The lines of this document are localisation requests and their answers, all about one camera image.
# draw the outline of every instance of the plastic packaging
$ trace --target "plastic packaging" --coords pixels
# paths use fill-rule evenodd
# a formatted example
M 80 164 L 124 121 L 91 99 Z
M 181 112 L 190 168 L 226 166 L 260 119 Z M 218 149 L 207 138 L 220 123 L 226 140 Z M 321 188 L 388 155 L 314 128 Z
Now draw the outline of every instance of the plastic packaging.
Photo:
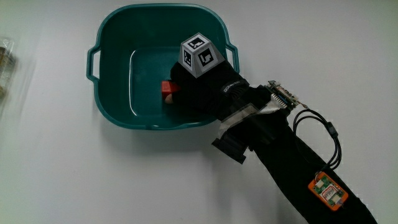
M 16 60 L 12 54 L 14 41 L 7 37 L 0 37 L 0 107 L 7 95 Z

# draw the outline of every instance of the black fabric sleeve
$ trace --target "black fabric sleeve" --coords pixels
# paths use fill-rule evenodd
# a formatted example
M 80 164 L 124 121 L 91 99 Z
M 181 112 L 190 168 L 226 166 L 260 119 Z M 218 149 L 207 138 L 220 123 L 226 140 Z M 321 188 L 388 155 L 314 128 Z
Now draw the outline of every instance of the black fabric sleeve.
M 295 140 L 298 141 L 300 150 L 308 161 L 325 164 L 301 139 L 294 136 L 287 125 L 270 144 L 249 145 L 270 172 L 282 193 L 308 223 L 376 223 L 362 201 L 332 170 L 325 172 L 349 193 L 344 208 L 333 212 L 309 191 L 307 186 L 314 179 L 320 166 L 310 164 L 303 158 L 297 150 Z

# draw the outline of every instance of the black bracket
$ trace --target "black bracket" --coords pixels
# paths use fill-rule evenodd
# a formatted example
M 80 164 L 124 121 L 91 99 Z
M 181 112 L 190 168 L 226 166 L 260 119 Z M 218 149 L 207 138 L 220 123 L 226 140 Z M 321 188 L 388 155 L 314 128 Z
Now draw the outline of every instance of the black bracket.
M 243 154 L 248 146 L 228 131 L 223 134 L 221 139 L 216 138 L 211 144 L 240 164 L 243 164 L 246 159 Z

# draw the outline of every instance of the teal plastic basin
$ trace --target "teal plastic basin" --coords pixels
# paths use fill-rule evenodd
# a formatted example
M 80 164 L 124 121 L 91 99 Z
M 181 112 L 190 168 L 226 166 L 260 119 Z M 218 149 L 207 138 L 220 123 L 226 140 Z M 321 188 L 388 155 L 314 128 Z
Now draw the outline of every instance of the teal plastic basin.
M 227 58 L 238 50 L 229 42 L 224 22 L 213 11 L 193 4 L 136 4 L 112 12 L 88 51 L 86 76 L 94 83 L 95 102 L 104 117 L 129 129 L 182 129 L 208 124 L 213 116 L 162 100 L 161 81 L 170 79 L 180 44 L 202 33 Z M 93 56 L 100 51 L 99 74 Z

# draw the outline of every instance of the white label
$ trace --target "white label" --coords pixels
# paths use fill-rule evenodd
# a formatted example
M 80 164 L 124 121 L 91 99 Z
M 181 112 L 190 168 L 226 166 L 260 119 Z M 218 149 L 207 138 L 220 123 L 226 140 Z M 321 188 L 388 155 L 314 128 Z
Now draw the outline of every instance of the white label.
M 198 64 L 201 68 L 201 71 L 205 72 L 213 65 L 218 63 L 218 59 L 216 53 L 213 50 L 213 47 L 209 45 L 204 50 L 197 54 Z
M 334 194 L 336 194 L 336 193 L 337 193 L 337 189 L 335 188 L 335 186 L 330 184 L 325 190 L 323 190 L 323 192 L 321 193 L 321 196 L 326 201 L 329 201 L 329 199 L 331 199 L 332 196 L 334 196 Z
M 207 44 L 208 42 L 209 41 L 204 36 L 202 36 L 201 34 L 197 34 L 191 39 L 187 40 L 184 43 L 184 46 L 189 47 L 192 50 L 192 52 L 194 52 L 197 49 L 199 49 L 201 46 Z
M 182 63 L 192 71 L 192 54 L 185 47 L 182 48 Z

